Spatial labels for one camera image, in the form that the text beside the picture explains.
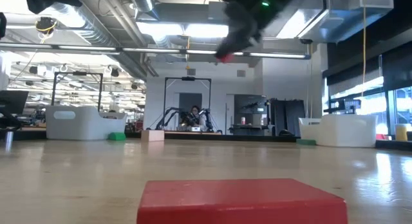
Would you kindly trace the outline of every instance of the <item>blurred robot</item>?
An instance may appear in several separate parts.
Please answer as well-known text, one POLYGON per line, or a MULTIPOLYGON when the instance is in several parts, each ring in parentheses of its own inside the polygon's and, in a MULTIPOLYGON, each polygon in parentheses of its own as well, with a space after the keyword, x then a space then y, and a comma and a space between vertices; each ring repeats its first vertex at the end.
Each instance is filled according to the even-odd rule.
POLYGON ((215 57, 222 62, 232 53, 260 42, 262 31, 291 0, 224 0, 229 17, 229 34, 219 45, 215 57))

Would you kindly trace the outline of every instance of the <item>red block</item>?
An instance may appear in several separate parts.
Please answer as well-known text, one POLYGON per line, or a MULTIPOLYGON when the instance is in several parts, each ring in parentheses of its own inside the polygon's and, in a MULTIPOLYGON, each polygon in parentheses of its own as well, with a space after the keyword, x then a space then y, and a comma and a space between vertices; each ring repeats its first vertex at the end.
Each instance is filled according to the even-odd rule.
POLYGON ((347 224, 346 203, 291 179, 148 182, 138 224, 347 224))

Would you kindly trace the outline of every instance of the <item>wall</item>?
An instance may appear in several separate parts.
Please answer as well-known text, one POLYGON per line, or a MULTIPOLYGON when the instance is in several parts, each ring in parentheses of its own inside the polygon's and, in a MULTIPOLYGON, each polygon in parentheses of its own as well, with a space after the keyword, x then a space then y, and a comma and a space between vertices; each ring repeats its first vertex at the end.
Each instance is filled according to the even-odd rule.
MULTIPOLYGON (((319 44, 312 56, 313 73, 310 76, 311 61, 291 59, 263 59, 253 68, 247 64, 190 63, 196 68, 196 77, 212 79, 211 113, 217 127, 224 130, 226 95, 266 95, 268 98, 301 99, 306 101, 309 89, 313 91, 314 118, 322 115, 323 80, 322 71, 328 65, 327 47, 319 44), (245 78, 236 76, 237 70, 246 70, 245 78)), ((186 63, 152 63, 160 77, 147 79, 144 128, 149 127, 163 113, 164 78, 186 76, 186 63)), ((178 106, 179 93, 202 93, 203 107, 209 105, 209 90, 200 82, 177 80, 167 90, 166 107, 178 106)))
MULTIPOLYGON (((147 79, 146 107, 144 116, 144 128, 150 127, 155 120, 163 114, 164 82, 165 77, 185 77, 185 63, 170 65, 153 64, 160 77, 147 79)), ((246 64, 219 64, 215 66, 209 63, 190 63, 191 68, 196 68, 197 78, 212 79, 211 113, 216 121, 218 129, 224 131, 226 94, 254 94, 253 69, 246 64), (245 78, 237 78, 237 70, 246 70, 245 78)), ((176 80, 167 88, 166 107, 178 106, 179 93, 201 93, 203 107, 209 106, 209 90, 198 81, 184 82, 176 80)))
POLYGON ((306 101, 309 92, 310 101, 313 99, 312 117, 322 116, 323 80, 322 71, 327 69, 327 46, 317 45, 312 59, 262 59, 256 66, 254 74, 254 91, 268 98, 281 100, 300 99, 306 101))

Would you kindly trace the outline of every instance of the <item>white bin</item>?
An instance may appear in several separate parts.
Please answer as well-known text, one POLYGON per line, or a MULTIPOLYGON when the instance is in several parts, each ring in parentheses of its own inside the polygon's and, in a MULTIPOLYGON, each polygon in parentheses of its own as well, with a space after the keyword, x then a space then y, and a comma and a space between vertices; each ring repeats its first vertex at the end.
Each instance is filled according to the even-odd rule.
POLYGON ((375 147, 375 115, 325 115, 322 117, 317 145, 331 147, 375 147))
POLYGON ((53 140, 106 140, 110 133, 123 133, 125 113, 99 113, 92 106, 47 106, 46 133, 53 140))
POLYGON ((317 140, 320 118, 299 118, 299 128, 302 140, 317 140))

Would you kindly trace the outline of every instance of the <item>computer screen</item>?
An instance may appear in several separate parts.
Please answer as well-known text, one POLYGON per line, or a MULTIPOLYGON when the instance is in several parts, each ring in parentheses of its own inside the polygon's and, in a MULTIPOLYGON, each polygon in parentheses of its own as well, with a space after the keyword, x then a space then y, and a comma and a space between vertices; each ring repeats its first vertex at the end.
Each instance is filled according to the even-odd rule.
POLYGON ((22 114, 28 91, 0 91, 0 108, 11 114, 22 114))

